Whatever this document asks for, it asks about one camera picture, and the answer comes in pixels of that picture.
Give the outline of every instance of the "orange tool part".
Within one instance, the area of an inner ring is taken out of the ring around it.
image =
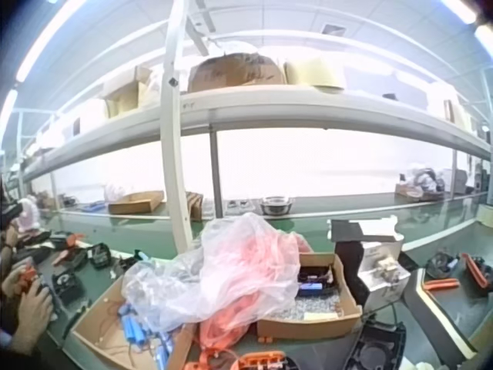
[[[437,291],[441,289],[451,289],[458,288],[460,286],[459,280],[457,279],[443,279],[443,280],[432,280],[427,281],[423,284],[423,288],[426,291]]]
[[[286,355],[281,351],[247,353],[235,361],[230,370],[269,368],[269,365],[279,364],[285,358]]]
[[[20,295],[22,293],[27,293],[31,288],[32,282],[38,276],[38,272],[33,266],[26,267],[26,270],[19,277],[18,283],[15,286],[15,293]]]
[[[472,273],[472,277],[476,280],[481,288],[486,289],[488,287],[488,281],[479,270],[475,261],[467,253],[463,253],[462,257],[465,258],[465,263],[468,266],[469,271]]]

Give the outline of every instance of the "black plastic part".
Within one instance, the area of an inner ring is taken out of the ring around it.
[[[79,278],[71,270],[63,271],[61,274],[52,275],[53,291],[66,306],[84,295],[84,288]]]
[[[449,264],[458,257],[453,257],[445,252],[437,252],[432,258],[426,263],[426,273],[434,279],[446,279],[452,275],[454,268],[449,268]]]
[[[344,370],[398,370],[404,357],[406,328],[368,320]]]
[[[17,243],[17,249],[22,249],[23,247],[29,247],[31,245],[41,244],[47,241],[52,236],[52,232],[50,230],[43,231],[34,237],[28,237],[26,239],[22,239]]]
[[[69,255],[63,261],[63,264],[73,270],[80,270],[87,263],[87,251],[83,248],[73,248],[70,250]]]
[[[33,249],[22,249],[18,253],[12,256],[12,264],[17,264],[18,262],[31,257],[35,264],[41,264],[46,258],[48,258],[53,252],[50,247],[39,247]]]
[[[55,247],[55,251],[63,251],[69,248],[69,245],[67,244],[67,238],[70,235],[72,235],[72,233],[66,233],[63,231],[52,234],[49,240],[53,243],[53,247]]]
[[[89,259],[96,270],[108,267],[111,264],[111,251],[104,243],[91,247],[92,257]]]
[[[346,280],[347,287],[356,302],[364,306],[370,295],[370,291],[366,284],[357,276],[363,260],[363,246],[357,241],[337,242],[335,252],[344,266],[344,279]]]
[[[2,203],[2,217],[0,218],[0,230],[7,230],[9,224],[22,212],[22,204],[15,202],[11,204]]]
[[[332,266],[302,267],[298,274],[298,282],[302,284],[322,284],[322,289],[320,290],[299,289],[298,297],[326,297],[337,291],[337,282]]]

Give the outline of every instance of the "hand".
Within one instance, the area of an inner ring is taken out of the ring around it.
[[[18,307],[18,328],[11,343],[13,351],[30,355],[48,327],[53,312],[52,295],[48,288],[36,294],[40,284],[39,279],[34,281],[28,294],[22,295]]]
[[[5,243],[10,248],[14,248],[17,245],[17,240],[18,240],[18,232],[15,229],[15,227],[10,225],[7,231],[5,232]]]
[[[17,286],[22,273],[25,272],[25,269],[25,265],[17,267],[14,271],[11,271],[2,282],[3,294],[5,294],[8,298],[12,298],[14,296],[15,287]]]

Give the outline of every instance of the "black device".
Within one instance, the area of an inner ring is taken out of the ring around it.
[[[2,202],[2,217],[0,219],[0,230],[7,230],[9,224],[15,218],[19,217],[22,212],[22,204],[19,202],[4,203]]]
[[[84,295],[84,288],[72,269],[52,275],[53,291],[66,306]]]
[[[41,244],[47,241],[52,236],[50,230],[42,231],[35,236],[29,236],[27,238],[21,239],[17,242],[17,249],[22,249],[24,247],[29,247],[36,244]]]
[[[111,264],[111,251],[104,243],[93,245],[89,248],[89,260],[96,270],[108,267]]]
[[[406,328],[368,319],[344,370],[398,370],[404,356]]]
[[[298,274],[298,283],[300,283],[298,297],[326,297],[337,290],[332,265],[325,267],[302,266]],[[304,289],[306,285],[317,288]]]

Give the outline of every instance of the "open cardboard box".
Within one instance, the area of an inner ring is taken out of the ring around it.
[[[115,203],[108,204],[111,214],[150,214],[164,199],[163,191],[143,191],[125,195]]]
[[[72,333],[103,362],[110,365],[116,365],[125,370],[157,369],[151,350],[136,353],[133,348],[129,354],[129,344],[116,314],[118,307],[125,301],[121,290],[122,277],[81,317],[72,329]],[[195,331],[195,324],[187,324],[173,334],[175,346],[168,359],[166,370],[182,370]],[[154,348],[158,344],[158,339],[153,339]]]
[[[323,339],[349,334],[360,320],[363,310],[351,295],[344,280],[344,268],[339,257],[333,253],[302,253],[301,266],[320,267],[333,265],[339,290],[340,308],[344,315],[327,320],[263,319],[257,322],[257,335],[262,338]]]

